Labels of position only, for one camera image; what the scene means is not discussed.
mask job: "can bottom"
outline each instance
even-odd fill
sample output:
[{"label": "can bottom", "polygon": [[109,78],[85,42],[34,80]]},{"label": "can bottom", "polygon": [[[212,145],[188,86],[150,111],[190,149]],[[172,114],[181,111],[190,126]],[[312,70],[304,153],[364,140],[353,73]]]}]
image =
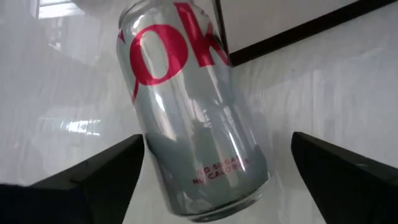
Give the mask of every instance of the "can bottom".
[{"label": "can bottom", "polygon": [[219,220],[222,218],[226,218],[230,215],[233,215],[245,208],[248,208],[250,205],[257,202],[262,196],[262,190],[264,186],[268,183],[269,179],[258,189],[253,192],[233,201],[227,203],[225,205],[219,206],[212,211],[205,212],[198,215],[186,216],[191,222],[195,223],[206,223],[212,222],[215,220]]}]

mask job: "black object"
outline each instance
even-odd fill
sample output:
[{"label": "black object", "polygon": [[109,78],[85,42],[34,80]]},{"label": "black object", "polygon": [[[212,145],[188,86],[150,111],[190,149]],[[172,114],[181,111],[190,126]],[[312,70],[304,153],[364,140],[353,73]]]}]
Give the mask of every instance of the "black object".
[{"label": "black object", "polygon": [[[252,44],[241,50],[229,54],[232,66],[240,65],[252,59],[271,53],[282,47],[296,43],[304,38],[310,37],[344,22],[365,15],[375,9],[386,6],[397,0],[359,0],[347,6],[341,7],[324,16],[313,19],[297,27],[291,28],[266,40]],[[221,41],[228,51],[226,41],[225,25],[223,22],[223,13],[220,0],[215,0],[215,12],[218,18],[218,27],[220,28]]]},{"label": "black object", "polygon": [[121,224],[143,158],[135,135],[30,187],[0,185],[0,223]]},{"label": "black object", "polygon": [[398,223],[398,169],[304,133],[292,152],[327,224]]}]

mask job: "white surface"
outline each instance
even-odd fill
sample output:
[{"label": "white surface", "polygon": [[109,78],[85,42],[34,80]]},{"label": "white surface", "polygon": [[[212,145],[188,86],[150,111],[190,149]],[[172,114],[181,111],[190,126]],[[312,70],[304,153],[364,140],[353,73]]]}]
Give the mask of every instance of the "white surface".
[{"label": "white surface", "polygon": [[357,0],[221,0],[230,53]]},{"label": "white surface", "polygon": [[[74,1],[84,14],[49,19],[31,0],[0,1],[1,182],[32,184],[140,132],[115,52],[129,1]],[[395,3],[234,68],[278,175],[258,203],[215,223],[325,223],[293,131],[398,167],[397,17]],[[189,223],[166,210],[148,157],[124,223]]]},{"label": "white surface", "polygon": [[0,182],[33,184],[140,133],[115,47],[130,0],[73,1],[48,19],[50,0],[0,1]]}]

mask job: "silver aluminum can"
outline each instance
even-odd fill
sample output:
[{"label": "silver aluminum can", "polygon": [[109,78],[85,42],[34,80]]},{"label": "silver aluminum can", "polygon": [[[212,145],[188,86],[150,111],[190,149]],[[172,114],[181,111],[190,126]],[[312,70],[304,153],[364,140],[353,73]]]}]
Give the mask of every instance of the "silver aluminum can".
[{"label": "silver aluminum can", "polygon": [[146,0],[119,28],[119,61],[169,210],[210,222],[254,203],[267,162],[209,17],[191,1]]}]

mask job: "white wall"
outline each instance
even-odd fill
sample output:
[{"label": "white wall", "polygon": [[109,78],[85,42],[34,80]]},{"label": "white wall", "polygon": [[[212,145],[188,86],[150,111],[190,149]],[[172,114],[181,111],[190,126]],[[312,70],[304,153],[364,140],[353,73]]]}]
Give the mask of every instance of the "white wall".
[{"label": "white wall", "polygon": [[398,167],[397,18],[398,2],[234,68],[275,152],[280,187],[264,204],[280,223],[323,223],[290,152],[294,131]]}]

